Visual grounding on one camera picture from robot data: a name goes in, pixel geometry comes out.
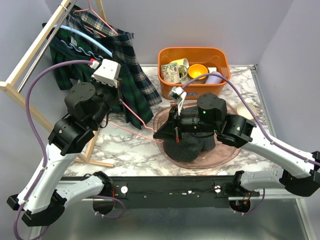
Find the grey dotted skirt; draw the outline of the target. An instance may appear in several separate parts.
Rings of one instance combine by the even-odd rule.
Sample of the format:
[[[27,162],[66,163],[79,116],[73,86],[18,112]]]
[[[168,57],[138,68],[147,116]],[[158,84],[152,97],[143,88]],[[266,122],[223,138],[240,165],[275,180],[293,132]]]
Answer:
[[[179,143],[164,140],[164,152],[176,162],[191,163],[201,152],[208,152],[216,147],[212,132],[182,132]]]

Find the dark green plaid skirt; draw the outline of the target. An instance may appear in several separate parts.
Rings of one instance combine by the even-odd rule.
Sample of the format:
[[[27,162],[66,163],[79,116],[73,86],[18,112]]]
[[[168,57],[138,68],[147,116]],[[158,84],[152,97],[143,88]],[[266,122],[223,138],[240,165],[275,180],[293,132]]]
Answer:
[[[49,50],[53,64],[71,60],[95,59],[70,50],[62,43],[58,43],[57,37],[54,37],[51,41]],[[120,98],[124,102],[119,102],[122,107],[121,112],[124,113],[126,122],[140,129],[143,123],[148,123],[153,118],[151,106],[147,105],[147,101],[144,100],[138,92],[133,90],[133,85],[128,81],[130,79],[129,72],[124,69],[124,65],[121,64],[120,60],[116,59],[115,56],[113,56],[112,59],[104,59],[115,61],[121,65],[119,73]]]

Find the light blue plastic hanger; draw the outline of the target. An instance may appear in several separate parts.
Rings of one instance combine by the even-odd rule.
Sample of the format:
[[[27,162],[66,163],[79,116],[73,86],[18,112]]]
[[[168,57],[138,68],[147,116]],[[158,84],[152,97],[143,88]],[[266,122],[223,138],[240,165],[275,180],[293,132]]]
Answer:
[[[108,48],[88,34],[70,26],[61,25],[55,37],[57,37],[58,43],[84,56],[101,61],[113,58],[113,54]]]

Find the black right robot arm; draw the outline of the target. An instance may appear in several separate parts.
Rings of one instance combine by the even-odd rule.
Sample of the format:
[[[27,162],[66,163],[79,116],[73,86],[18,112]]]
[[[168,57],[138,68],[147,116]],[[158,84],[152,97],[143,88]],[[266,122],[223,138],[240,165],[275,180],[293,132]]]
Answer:
[[[257,189],[286,189],[300,197],[309,197],[320,187],[320,153],[308,153],[269,135],[256,121],[227,112],[227,103],[213,93],[201,95],[196,107],[183,108],[180,101],[171,107],[167,121],[153,134],[164,142],[181,143],[184,137],[216,137],[217,141],[244,149],[274,162],[269,171],[237,171],[230,191],[241,196]]]

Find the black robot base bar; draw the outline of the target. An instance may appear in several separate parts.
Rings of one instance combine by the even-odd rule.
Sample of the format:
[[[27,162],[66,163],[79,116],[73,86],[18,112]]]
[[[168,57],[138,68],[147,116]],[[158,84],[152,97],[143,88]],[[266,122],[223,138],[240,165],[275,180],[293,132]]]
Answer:
[[[234,176],[112,176],[101,196],[116,197],[128,209],[228,208],[229,198],[258,197]]]

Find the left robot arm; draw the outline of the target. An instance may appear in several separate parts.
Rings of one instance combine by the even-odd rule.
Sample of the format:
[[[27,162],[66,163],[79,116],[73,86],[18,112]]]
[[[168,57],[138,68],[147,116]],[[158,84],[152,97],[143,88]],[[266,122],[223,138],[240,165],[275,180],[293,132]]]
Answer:
[[[112,180],[101,171],[70,187],[58,187],[58,183],[117,101],[116,88],[102,83],[83,82],[71,88],[64,99],[67,114],[56,122],[48,137],[46,165],[40,163],[23,191],[7,199],[14,211],[22,208],[22,221],[28,227],[53,224],[69,205],[85,198],[112,196]]]

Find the navy white plaid skirt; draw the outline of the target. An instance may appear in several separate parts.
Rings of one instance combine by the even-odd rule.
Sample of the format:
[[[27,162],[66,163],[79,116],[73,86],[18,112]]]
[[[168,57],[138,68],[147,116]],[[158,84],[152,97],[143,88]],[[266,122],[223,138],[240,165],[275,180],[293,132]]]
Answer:
[[[133,47],[134,34],[114,26],[108,26],[96,15],[74,6],[67,24],[77,30],[83,31],[108,48],[116,59],[124,65],[129,72],[129,83],[133,90],[146,100],[148,106],[158,105],[162,102],[158,91],[142,70]]]

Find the cat pattern ceramic mug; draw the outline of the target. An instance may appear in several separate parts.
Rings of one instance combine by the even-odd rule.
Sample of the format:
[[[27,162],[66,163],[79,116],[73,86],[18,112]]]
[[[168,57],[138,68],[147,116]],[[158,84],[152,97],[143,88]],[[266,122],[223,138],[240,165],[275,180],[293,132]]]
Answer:
[[[178,84],[180,82],[179,65],[177,63],[161,65],[160,77],[166,83]]]

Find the transparent pink plastic tray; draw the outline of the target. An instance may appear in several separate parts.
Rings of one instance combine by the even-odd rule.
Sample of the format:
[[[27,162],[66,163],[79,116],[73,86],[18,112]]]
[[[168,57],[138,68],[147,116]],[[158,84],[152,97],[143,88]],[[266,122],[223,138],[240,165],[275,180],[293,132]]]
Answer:
[[[171,159],[164,151],[163,143],[158,143],[157,146],[160,152],[171,163],[185,168],[185,169],[208,169],[223,165],[232,159],[234,159],[239,152],[239,148],[224,145],[217,140],[217,136],[214,135],[215,148],[210,151],[202,151],[198,157],[192,162],[180,162]]]

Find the yellow bowl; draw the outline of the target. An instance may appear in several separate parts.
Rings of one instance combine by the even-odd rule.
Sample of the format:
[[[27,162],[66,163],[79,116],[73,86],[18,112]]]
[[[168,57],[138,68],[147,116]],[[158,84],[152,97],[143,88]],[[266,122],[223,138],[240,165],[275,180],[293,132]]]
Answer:
[[[197,78],[200,75],[208,74],[209,69],[202,65],[202,64],[192,64],[188,68],[188,78],[190,80],[193,80]],[[208,76],[204,76],[202,78],[199,78],[198,80],[194,81],[193,84],[204,84],[207,80]]]

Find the lavender plastic cup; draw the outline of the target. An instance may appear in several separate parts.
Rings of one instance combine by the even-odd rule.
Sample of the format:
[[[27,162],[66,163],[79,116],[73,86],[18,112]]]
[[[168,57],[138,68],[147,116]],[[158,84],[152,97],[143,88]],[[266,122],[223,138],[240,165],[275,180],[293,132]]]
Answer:
[[[214,75],[209,75],[205,84],[220,84],[223,81],[221,73],[213,71],[212,74]]]

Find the pale green mug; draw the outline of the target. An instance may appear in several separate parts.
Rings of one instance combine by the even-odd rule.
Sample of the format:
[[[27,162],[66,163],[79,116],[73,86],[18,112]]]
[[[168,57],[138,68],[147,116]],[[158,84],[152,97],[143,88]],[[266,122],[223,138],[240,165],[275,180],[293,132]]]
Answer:
[[[178,65],[179,77],[184,79],[188,75],[189,61],[187,58],[180,58],[170,62]]]

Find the small white ceramic bowl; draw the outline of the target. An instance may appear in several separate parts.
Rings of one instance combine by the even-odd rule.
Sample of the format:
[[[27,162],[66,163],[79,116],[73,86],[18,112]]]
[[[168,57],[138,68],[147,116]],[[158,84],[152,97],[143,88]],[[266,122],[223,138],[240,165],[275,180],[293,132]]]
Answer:
[[[256,107],[252,103],[247,103],[247,105],[251,109],[251,111],[253,112],[253,115],[257,117],[258,111],[257,111]],[[254,120],[253,115],[250,113],[248,108],[242,102],[237,105],[236,112],[238,115],[240,115],[248,120],[251,120],[251,121]]]

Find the orange plastic tub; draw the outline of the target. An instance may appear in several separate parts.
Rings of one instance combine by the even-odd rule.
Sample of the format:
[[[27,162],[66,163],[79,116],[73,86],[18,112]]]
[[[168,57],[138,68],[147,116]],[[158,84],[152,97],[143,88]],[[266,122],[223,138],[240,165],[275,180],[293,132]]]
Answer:
[[[162,96],[169,98],[173,87],[182,87],[206,73],[219,73],[230,79],[231,73],[225,53],[214,47],[168,47],[158,54],[158,79]],[[219,95],[226,82],[219,77],[204,76],[184,90],[188,100],[195,100],[204,93]]]

